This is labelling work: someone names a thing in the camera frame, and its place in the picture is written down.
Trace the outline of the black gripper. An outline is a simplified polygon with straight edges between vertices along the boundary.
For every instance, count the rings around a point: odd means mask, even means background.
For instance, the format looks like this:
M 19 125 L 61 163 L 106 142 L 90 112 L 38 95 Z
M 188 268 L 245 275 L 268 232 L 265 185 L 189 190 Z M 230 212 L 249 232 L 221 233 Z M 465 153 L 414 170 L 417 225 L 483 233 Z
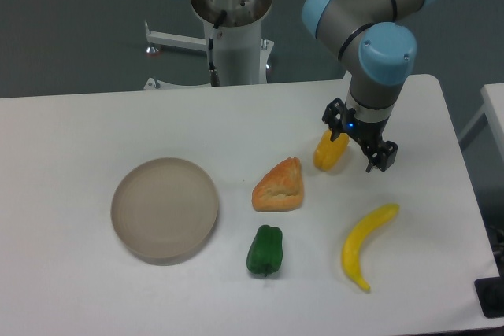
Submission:
M 368 123 L 355 116 L 354 109 L 347 109 L 341 98 L 335 98 L 324 111 L 322 121 L 328 125 L 330 141 L 334 142 L 342 133 L 346 133 L 359 144 L 363 154 L 368 158 L 365 169 L 381 172 L 388 170 L 395 162 L 398 145 L 392 141 L 383 141 L 383 131 L 388 119 Z

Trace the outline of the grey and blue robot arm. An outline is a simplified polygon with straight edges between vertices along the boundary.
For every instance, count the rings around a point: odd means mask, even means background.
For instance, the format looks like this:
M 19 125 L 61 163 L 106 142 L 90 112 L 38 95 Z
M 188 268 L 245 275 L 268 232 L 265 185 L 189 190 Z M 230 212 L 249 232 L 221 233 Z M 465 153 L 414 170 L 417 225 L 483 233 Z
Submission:
M 417 42 L 399 21 L 435 0 L 306 0 L 302 22 L 350 73 L 345 99 L 322 120 L 333 138 L 349 135 L 369 169 L 387 170 L 398 147 L 383 139 L 402 86 L 413 71 Z M 261 24 L 272 0 L 191 0 L 204 27 L 203 49 L 214 87 L 265 80 Z

